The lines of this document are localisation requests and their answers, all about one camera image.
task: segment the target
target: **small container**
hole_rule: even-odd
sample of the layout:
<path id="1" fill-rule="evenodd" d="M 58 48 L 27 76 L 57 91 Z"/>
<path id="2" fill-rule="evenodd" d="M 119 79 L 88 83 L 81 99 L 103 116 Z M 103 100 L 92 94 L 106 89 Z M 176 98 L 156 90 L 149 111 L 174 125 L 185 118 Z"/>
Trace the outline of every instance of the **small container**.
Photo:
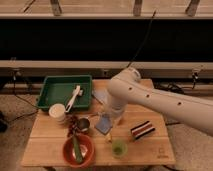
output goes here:
<path id="1" fill-rule="evenodd" d="M 127 144 L 122 139 L 112 141 L 112 154 L 116 158 L 123 157 L 128 151 Z"/>
<path id="2" fill-rule="evenodd" d="M 49 115 L 59 124 L 64 124 L 67 121 L 65 106 L 63 104 L 57 103 L 52 105 L 49 109 Z"/>

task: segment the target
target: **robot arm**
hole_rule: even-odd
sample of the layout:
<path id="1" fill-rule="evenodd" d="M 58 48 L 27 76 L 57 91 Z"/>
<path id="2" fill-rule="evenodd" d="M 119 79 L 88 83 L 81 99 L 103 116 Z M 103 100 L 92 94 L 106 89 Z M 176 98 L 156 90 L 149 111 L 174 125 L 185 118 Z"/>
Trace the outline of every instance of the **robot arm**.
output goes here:
<path id="1" fill-rule="evenodd" d="M 118 117 L 126 104 L 139 104 L 213 136 L 212 101 L 148 88 L 140 79 L 134 68 L 114 76 L 107 86 L 106 113 Z"/>

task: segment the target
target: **plastic tray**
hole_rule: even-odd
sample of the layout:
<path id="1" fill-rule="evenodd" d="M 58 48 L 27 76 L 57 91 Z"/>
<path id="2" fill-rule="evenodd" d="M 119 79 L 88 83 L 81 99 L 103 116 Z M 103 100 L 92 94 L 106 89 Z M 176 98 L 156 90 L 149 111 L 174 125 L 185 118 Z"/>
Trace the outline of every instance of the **plastic tray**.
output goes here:
<path id="1" fill-rule="evenodd" d="M 90 75 L 47 76 L 38 98 L 37 107 L 47 111 L 56 103 L 66 106 L 77 85 L 81 86 L 83 95 L 76 98 L 71 110 L 88 109 L 92 94 L 92 77 Z"/>

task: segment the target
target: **wooden table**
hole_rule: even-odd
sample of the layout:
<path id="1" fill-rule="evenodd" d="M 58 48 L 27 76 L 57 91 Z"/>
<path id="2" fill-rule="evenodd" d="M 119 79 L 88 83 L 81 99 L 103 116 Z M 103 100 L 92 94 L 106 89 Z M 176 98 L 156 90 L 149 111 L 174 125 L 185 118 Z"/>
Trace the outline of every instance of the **wooden table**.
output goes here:
<path id="1" fill-rule="evenodd" d="M 93 88 L 105 89 L 107 80 L 94 80 Z M 152 87 L 150 80 L 142 84 Z M 96 99 L 92 100 L 89 111 L 78 112 L 78 116 L 94 114 L 102 106 Z M 130 128 L 151 121 L 156 130 L 146 137 L 133 141 Z M 174 164 L 174 154 L 169 141 L 163 117 L 139 105 L 128 105 L 121 125 L 112 128 L 112 139 L 122 138 L 128 143 L 128 155 L 116 159 L 111 153 L 111 143 L 94 128 L 98 117 L 92 117 L 90 136 L 95 144 L 94 166 L 113 165 L 166 165 Z M 58 125 L 46 113 L 39 111 L 27 144 L 22 166 L 68 166 L 62 157 L 62 146 L 66 141 L 68 129 Z"/>

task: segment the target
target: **bowl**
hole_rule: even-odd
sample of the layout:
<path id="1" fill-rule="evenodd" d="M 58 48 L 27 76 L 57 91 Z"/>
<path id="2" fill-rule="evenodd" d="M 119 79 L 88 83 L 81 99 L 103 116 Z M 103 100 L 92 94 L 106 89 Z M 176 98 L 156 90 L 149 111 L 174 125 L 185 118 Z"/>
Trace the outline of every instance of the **bowl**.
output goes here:
<path id="1" fill-rule="evenodd" d="M 94 144 L 87 135 L 77 134 L 76 136 L 83 156 L 83 162 L 81 164 L 76 162 L 72 137 L 68 138 L 64 143 L 63 158 L 72 168 L 85 168 L 93 162 L 95 153 Z"/>

